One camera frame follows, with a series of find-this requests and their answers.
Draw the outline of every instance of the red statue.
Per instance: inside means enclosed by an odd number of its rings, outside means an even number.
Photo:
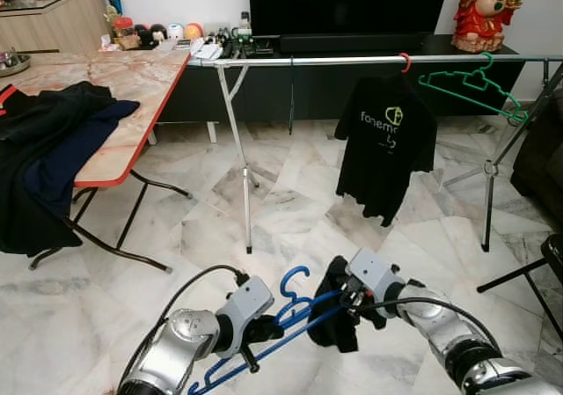
[[[502,25],[510,24],[522,0],[460,0],[452,44],[467,52],[492,52],[504,41]]]

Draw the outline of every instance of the blue hanger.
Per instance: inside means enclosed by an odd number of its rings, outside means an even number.
[[[504,116],[514,120],[514,121],[524,122],[524,121],[528,120],[528,113],[526,111],[521,111],[522,105],[520,104],[520,102],[518,102],[518,100],[516,100],[516,98],[511,93],[503,91],[502,88],[497,83],[495,83],[493,80],[490,80],[489,78],[486,77],[485,71],[493,66],[494,59],[493,59],[493,56],[491,54],[489,54],[488,52],[483,52],[482,55],[486,56],[489,60],[489,63],[487,65],[485,65],[484,67],[480,67],[480,68],[474,70],[473,72],[463,72],[463,71],[432,72],[432,73],[428,74],[428,77],[420,76],[419,77],[419,84],[423,85],[425,87],[428,87],[430,89],[433,89],[433,90],[438,90],[438,91],[444,92],[446,94],[449,94],[450,96],[454,96],[456,98],[466,100],[468,102],[471,102],[475,105],[479,105],[481,107],[484,107],[484,108],[489,109],[491,111],[494,111],[496,113],[500,113],[501,115],[504,115]],[[506,99],[510,99],[515,104],[516,109],[513,113],[508,112],[508,111],[504,111],[504,110],[501,110],[501,109],[497,109],[496,107],[489,106],[485,103],[479,102],[478,100],[468,98],[467,96],[465,96],[463,94],[455,93],[454,91],[446,90],[446,89],[443,89],[442,87],[438,87],[437,85],[432,84],[431,83],[432,78],[433,77],[439,77],[439,76],[462,77],[463,78],[462,84],[464,86],[472,88],[473,90],[478,90],[478,91],[486,91],[488,89],[489,85],[490,85],[494,89],[496,89],[497,92],[500,93],[502,96],[504,96]],[[470,78],[475,78],[475,77],[480,77],[483,84],[482,85],[476,85],[476,84],[472,84],[472,83],[468,82],[468,80]]]
[[[283,278],[281,279],[280,292],[283,296],[290,298],[291,301],[289,301],[289,303],[287,303],[286,305],[284,305],[281,308],[281,310],[275,316],[274,322],[277,325],[281,326],[284,330],[288,329],[289,327],[295,325],[296,323],[298,323],[302,320],[309,318],[309,316],[311,315],[312,308],[315,305],[317,305],[318,303],[322,303],[323,301],[325,301],[329,298],[332,298],[333,296],[339,296],[342,293],[342,291],[340,291],[340,290],[335,290],[335,291],[327,292],[327,293],[323,294],[322,296],[318,296],[317,298],[311,299],[307,296],[301,296],[301,297],[297,296],[297,293],[294,292],[294,291],[287,291],[286,286],[287,286],[289,280],[293,276],[295,276],[296,274],[302,273],[302,272],[306,276],[310,275],[309,269],[307,267],[298,266],[298,267],[294,267],[293,269],[288,271],[283,276]],[[305,303],[307,305],[305,307],[303,307],[300,311],[296,312],[295,310],[292,310],[296,307],[296,305],[303,304],[303,303]],[[342,307],[340,307],[339,305],[332,307],[331,310],[323,313],[322,315],[320,315],[317,318],[314,318],[307,325],[297,329],[296,331],[294,331],[292,334],[285,337],[284,339],[278,340],[271,347],[266,348],[264,351],[262,351],[261,353],[256,355],[256,361],[259,361],[259,360],[263,359],[264,357],[266,357],[267,355],[272,354],[273,352],[277,351],[278,349],[280,349],[281,347],[283,347],[287,343],[291,342],[297,336],[301,335],[302,333],[304,333],[308,329],[311,329],[313,326],[316,326],[319,323],[323,322],[324,320],[327,320],[328,318],[332,317],[341,308]],[[290,310],[291,310],[291,316],[289,318],[282,319],[282,317]],[[236,376],[239,373],[242,373],[243,371],[245,371],[248,368],[248,364],[246,364],[246,362],[245,362],[245,363],[239,365],[238,367],[236,367],[235,369],[233,369],[233,370],[229,371],[228,373],[225,373],[221,377],[217,378],[217,380],[211,381],[211,377],[223,365],[225,365],[225,363],[228,362],[229,360],[230,360],[230,358],[225,358],[225,359],[219,360],[213,366],[211,366],[209,368],[209,370],[205,373],[205,376],[203,378],[203,380],[205,382],[205,386],[203,386],[201,389],[198,390],[200,384],[196,382],[196,383],[194,383],[190,386],[190,388],[187,391],[187,395],[203,395],[204,393],[211,391],[212,389],[216,388],[218,385],[230,380],[231,378],[233,378],[234,376]]]

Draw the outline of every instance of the marble floor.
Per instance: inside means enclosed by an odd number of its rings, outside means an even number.
[[[306,265],[293,289],[312,295],[337,254],[350,258],[367,246],[401,266],[401,275],[441,289],[480,318],[506,356],[563,387],[561,343],[526,281],[513,280],[485,294],[475,287],[540,256],[555,229],[549,216],[510,185],[511,151],[496,180],[491,252],[479,246],[484,178],[442,183],[482,165],[513,128],[502,118],[441,118],[435,170],[412,176],[393,224],[362,217],[351,198],[334,194],[345,143],[333,139],[334,121],[240,124],[248,161],[260,181],[252,191],[253,255],[245,254],[242,185],[237,152],[225,124],[218,144],[205,124],[157,129],[158,145],[144,151],[136,169],[186,188],[187,201],[151,188],[124,249],[173,267],[164,274],[116,258],[85,243],[66,249],[31,272],[22,256],[0,256],[0,394],[108,395],[136,344],[172,293],[204,267],[229,263],[260,275],[282,305],[285,271]],[[107,240],[119,235],[140,184],[101,191],[83,224]],[[559,320],[562,290],[547,267],[535,273]],[[178,307],[219,308],[233,289],[217,273],[196,284]],[[358,395],[458,393],[428,344],[407,324],[383,331],[358,327],[360,351],[341,355],[303,336],[243,374],[217,394]],[[215,358],[199,362],[200,377]]]

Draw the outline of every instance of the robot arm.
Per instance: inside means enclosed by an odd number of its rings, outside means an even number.
[[[502,357],[492,337],[462,320],[436,300],[447,298],[420,282],[405,282],[377,256],[361,249],[347,265],[342,306],[350,314],[366,308],[367,299],[386,303],[377,313],[400,317],[428,340],[438,362],[464,395],[557,395],[554,387]],[[281,338],[283,329],[262,314],[274,299],[257,276],[246,281],[225,306],[211,311],[176,310],[135,358],[118,395],[180,395],[194,362],[210,353],[229,359],[240,353],[252,373],[259,370],[248,343]]]

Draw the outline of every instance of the black tv screen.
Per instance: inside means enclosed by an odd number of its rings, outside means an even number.
[[[255,36],[433,33],[443,0],[250,0]]]

